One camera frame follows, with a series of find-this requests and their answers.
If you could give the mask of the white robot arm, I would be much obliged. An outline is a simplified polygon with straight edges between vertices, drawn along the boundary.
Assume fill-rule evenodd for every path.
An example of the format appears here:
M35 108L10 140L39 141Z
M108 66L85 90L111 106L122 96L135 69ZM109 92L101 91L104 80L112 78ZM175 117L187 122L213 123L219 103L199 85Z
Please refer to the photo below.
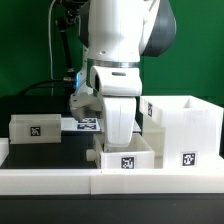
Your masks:
M170 0L87 0L80 17L86 84L103 107L104 144L126 147L142 94L140 58L163 54L175 39Z

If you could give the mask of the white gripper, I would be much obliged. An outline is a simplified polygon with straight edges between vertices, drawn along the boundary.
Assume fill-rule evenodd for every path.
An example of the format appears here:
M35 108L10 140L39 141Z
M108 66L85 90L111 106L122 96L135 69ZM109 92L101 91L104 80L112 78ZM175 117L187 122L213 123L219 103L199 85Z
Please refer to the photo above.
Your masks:
M89 82L103 106L104 136L108 147L127 147L131 141L136 97L142 93L138 68L92 66Z

